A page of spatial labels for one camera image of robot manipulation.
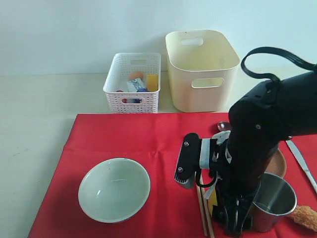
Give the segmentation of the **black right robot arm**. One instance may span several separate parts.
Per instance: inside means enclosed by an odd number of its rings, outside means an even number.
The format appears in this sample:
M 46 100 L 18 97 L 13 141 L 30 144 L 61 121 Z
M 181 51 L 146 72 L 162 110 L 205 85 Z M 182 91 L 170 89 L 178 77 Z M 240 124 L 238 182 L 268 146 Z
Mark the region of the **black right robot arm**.
M 306 72 L 281 80 L 241 64 L 260 83 L 230 108 L 230 135 L 219 145 L 211 143 L 209 165 L 217 195 L 216 218 L 231 237 L 250 227 L 249 211 L 261 176 L 280 141 L 317 131 L 317 66 L 280 48 L 259 47 L 250 54 L 281 56 Z

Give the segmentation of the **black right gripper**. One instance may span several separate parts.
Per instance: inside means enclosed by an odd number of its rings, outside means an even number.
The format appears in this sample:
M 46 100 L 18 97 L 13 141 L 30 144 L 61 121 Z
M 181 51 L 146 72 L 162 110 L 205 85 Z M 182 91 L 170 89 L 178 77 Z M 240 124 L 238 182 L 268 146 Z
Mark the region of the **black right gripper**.
M 253 225 L 253 201 L 270 162 L 270 143 L 229 138 L 219 151 L 218 162 L 211 166 L 222 178 L 216 185 L 218 206 L 213 214 L 223 222 L 227 235 L 241 235 Z

